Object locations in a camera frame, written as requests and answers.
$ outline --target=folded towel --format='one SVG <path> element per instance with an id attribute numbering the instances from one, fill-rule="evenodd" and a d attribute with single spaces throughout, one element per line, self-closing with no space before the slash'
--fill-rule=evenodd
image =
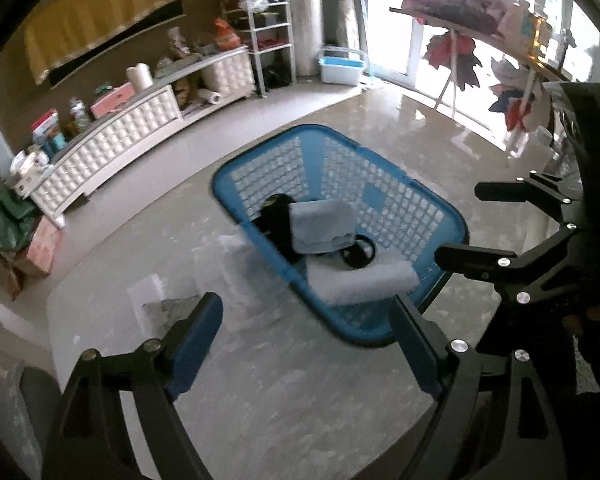
<path id="1" fill-rule="evenodd" d="M 296 253 L 320 254 L 351 247 L 356 235 L 356 211 L 342 200 L 289 204 L 291 243 Z"/>
<path id="2" fill-rule="evenodd" d="M 418 275 L 394 247 L 378 247 L 375 259 L 363 269 L 351 269 L 339 254 L 308 256 L 309 286 L 327 305 L 384 300 L 410 292 L 420 283 Z"/>

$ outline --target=yellow cloth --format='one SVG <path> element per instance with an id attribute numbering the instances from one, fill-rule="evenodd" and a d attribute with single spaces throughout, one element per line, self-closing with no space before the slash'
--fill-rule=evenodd
<path id="1" fill-rule="evenodd" d="M 109 41 L 175 0 L 59 0 L 25 29 L 29 67 L 42 83 L 50 70 Z"/>

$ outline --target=blue laundry basket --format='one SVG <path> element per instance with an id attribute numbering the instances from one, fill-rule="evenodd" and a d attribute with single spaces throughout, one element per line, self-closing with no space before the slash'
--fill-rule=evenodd
<path id="1" fill-rule="evenodd" d="M 296 201 L 337 198 L 354 205 L 357 232 L 382 247 L 394 246 L 410 261 L 420 285 L 409 294 L 423 312 L 450 274 L 434 261 L 444 242 L 467 243 L 462 215 L 403 170 L 342 134 L 318 124 L 294 126 L 223 164 L 211 189 L 273 269 L 340 338 L 360 346 L 394 341 L 388 321 L 393 299 L 327 306 L 253 225 L 274 193 Z"/>

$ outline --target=storage basket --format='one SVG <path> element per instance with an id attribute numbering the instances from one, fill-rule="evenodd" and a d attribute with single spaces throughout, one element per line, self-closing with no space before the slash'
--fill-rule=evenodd
<path id="1" fill-rule="evenodd" d="M 382 247 L 394 246 L 411 262 L 420 284 L 409 294 L 424 311 L 449 273 L 434 261 L 444 242 L 468 242 L 462 215 L 377 153 L 318 124 L 282 132 L 223 164 L 212 192 L 273 269 L 340 338 L 361 346 L 394 341 L 388 322 L 392 298 L 327 306 L 309 287 L 303 265 L 292 266 L 253 225 L 262 203 L 274 193 L 296 201 L 336 198 L 353 204 L 356 231 Z"/>
<path id="2" fill-rule="evenodd" d="M 325 51 L 358 54 L 360 60 L 348 57 L 325 56 Z M 318 63 L 320 64 L 320 78 L 323 83 L 357 86 L 360 76 L 366 68 L 366 54 L 361 50 L 344 46 L 326 46 L 320 50 Z"/>

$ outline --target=toilet paper roll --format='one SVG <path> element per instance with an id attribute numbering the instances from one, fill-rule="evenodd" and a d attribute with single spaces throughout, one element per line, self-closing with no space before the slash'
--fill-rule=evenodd
<path id="1" fill-rule="evenodd" d="M 222 95 L 218 92 L 212 92 L 211 90 L 207 90 L 206 88 L 201 88 L 198 90 L 198 97 L 210 102 L 213 105 L 220 104 L 222 100 Z"/>
<path id="2" fill-rule="evenodd" d="M 127 68 L 126 78 L 129 79 L 136 92 L 141 92 L 154 84 L 154 80 L 151 77 L 151 71 L 145 63 L 139 63 L 136 66 Z"/>

